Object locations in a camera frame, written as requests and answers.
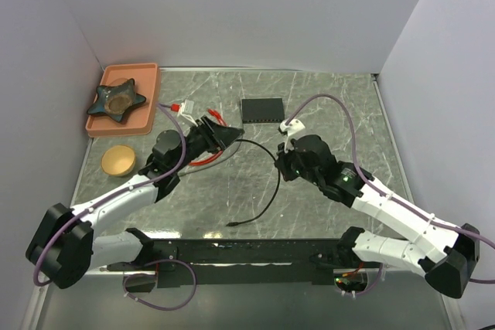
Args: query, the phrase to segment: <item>floor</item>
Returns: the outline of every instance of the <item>floor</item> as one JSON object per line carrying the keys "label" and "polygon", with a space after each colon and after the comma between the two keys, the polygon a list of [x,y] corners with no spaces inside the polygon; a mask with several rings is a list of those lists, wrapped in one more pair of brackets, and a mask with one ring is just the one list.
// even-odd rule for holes
{"label": "floor", "polygon": [[[370,75],[301,73],[289,71],[164,71],[159,101],[194,101],[194,116],[216,108],[233,126],[241,125],[239,101],[244,97],[281,97],[286,117],[306,98],[327,92],[341,99],[357,128],[357,153],[361,166],[401,196],[405,188],[391,137]],[[350,161],[350,132],[340,107],[320,98],[299,119],[309,133],[318,134],[333,154]],[[101,156],[112,145],[130,145],[138,156],[135,171],[144,165],[156,136],[172,128],[157,111],[152,132],[145,136],[94,139],[77,192],[76,202],[93,199],[124,179],[105,175]],[[275,153],[282,142],[278,124],[246,124],[245,138],[259,141]],[[328,200],[305,181],[282,183],[277,198],[255,223],[226,227],[232,220],[251,218],[263,209],[276,183],[272,160],[261,149],[242,144],[228,161],[215,168],[182,178],[173,193],[132,213],[107,234],[134,226],[154,237],[303,238],[340,237],[349,226],[396,236],[373,218]]]}

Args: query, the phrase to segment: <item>black cable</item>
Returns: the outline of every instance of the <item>black cable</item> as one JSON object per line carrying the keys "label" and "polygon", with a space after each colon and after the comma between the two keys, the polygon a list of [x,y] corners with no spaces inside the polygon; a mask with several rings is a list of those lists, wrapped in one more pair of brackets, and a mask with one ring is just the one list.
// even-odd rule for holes
{"label": "black cable", "polygon": [[[256,145],[259,148],[262,148],[263,151],[265,151],[267,154],[269,154],[270,157],[273,159],[273,162],[277,161],[275,156],[264,145],[260,145],[259,143],[252,141],[250,139],[242,139],[242,138],[237,139],[236,142],[247,142],[247,143],[251,143],[252,145]],[[273,192],[273,195],[271,195],[270,201],[268,201],[268,204],[266,204],[266,207],[261,211],[261,213],[259,213],[254,218],[246,219],[246,220],[243,220],[242,222],[229,222],[225,226],[227,226],[227,227],[239,226],[240,224],[252,222],[252,221],[258,219],[259,217],[261,217],[263,214],[265,214],[265,212],[268,210],[268,208],[270,207],[273,200],[275,200],[275,197],[277,196],[277,193],[278,193],[278,188],[280,187],[280,178],[281,178],[280,177],[280,171],[278,169],[277,169],[277,171],[278,171],[277,186],[275,187],[275,191]]]}

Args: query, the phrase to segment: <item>gray marble surface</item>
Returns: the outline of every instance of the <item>gray marble surface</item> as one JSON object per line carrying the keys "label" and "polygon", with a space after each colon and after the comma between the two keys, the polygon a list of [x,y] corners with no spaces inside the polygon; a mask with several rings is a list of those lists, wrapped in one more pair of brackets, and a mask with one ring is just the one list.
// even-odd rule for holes
{"label": "gray marble surface", "polygon": [[[281,97],[286,117],[306,98],[330,93],[350,110],[357,128],[357,154],[361,166],[374,173],[401,196],[405,188],[398,161],[370,75],[342,75],[289,71],[162,71],[162,103],[193,100],[194,116],[207,107],[218,109],[228,124],[241,125],[239,101],[244,97]],[[340,107],[331,100],[313,101],[300,115],[309,133],[325,140],[333,154],[350,161],[349,126]],[[136,150],[137,170],[144,165],[156,136],[173,128],[157,111],[152,132],[144,136],[98,138],[93,141],[84,166],[76,203],[110,191],[127,178],[112,178],[100,168],[101,156],[113,145]],[[246,124],[245,138],[259,141],[273,153],[282,141],[277,124]],[[275,187],[277,173],[272,160],[260,149],[242,144],[239,151],[217,167],[185,175],[173,193],[117,222],[106,234],[134,226],[153,237],[184,238],[338,238],[349,226],[373,233],[397,236],[373,218],[332,202],[305,181],[282,183],[266,214],[238,227],[232,220],[251,218],[263,209]]]}

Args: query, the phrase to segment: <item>marble tabletop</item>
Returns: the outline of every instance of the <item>marble tabletop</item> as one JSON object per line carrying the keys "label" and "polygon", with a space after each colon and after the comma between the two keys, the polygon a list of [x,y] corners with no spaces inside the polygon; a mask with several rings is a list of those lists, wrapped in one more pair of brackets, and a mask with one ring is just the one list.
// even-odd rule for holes
{"label": "marble tabletop", "polygon": [[[398,160],[370,75],[343,75],[292,71],[162,71],[159,101],[194,101],[194,117],[217,109],[226,122],[241,126],[241,98],[281,97],[286,117],[306,98],[329,93],[349,109],[357,129],[357,154],[361,166],[405,197]],[[309,133],[318,134],[333,154],[350,161],[350,132],[340,107],[325,98],[313,101],[298,118]],[[172,123],[156,112],[150,134],[96,138],[84,164],[76,203],[86,202],[125,182],[142,167],[156,136]],[[245,138],[262,143],[275,153],[282,142],[278,124],[246,124]],[[130,145],[137,154],[135,171],[124,178],[105,175],[101,156],[113,145]],[[266,214],[254,223],[226,227],[232,220],[257,215],[270,199],[277,172],[260,149],[242,144],[226,162],[184,175],[163,200],[146,206],[117,222],[106,234],[137,227],[157,238],[339,238],[349,226],[360,226],[382,236],[397,236],[375,219],[328,200],[316,187],[296,180],[282,182],[278,196]]]}

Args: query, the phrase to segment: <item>red cable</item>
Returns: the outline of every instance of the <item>red cable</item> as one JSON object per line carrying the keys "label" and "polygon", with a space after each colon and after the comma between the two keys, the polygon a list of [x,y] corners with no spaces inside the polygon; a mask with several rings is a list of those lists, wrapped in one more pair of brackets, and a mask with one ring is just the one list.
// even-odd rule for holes
{"label": "red cable", "polygon": [[[217,119],[218,124],[223,125],[225,127],[227,126],[227,123],[222,118],[222,115],[220,115],[217,111],[209,108],[208,113]],[[210,164],[211,162],[214,162],[215,160],[217,160],[222,154],[223,154],[222,151],[218,151],[218,153],[211,155],[209,158],[205,158],[204,160],[199,160],[198,162],[190,162],[189,165],[201,166],[201,165]]]}

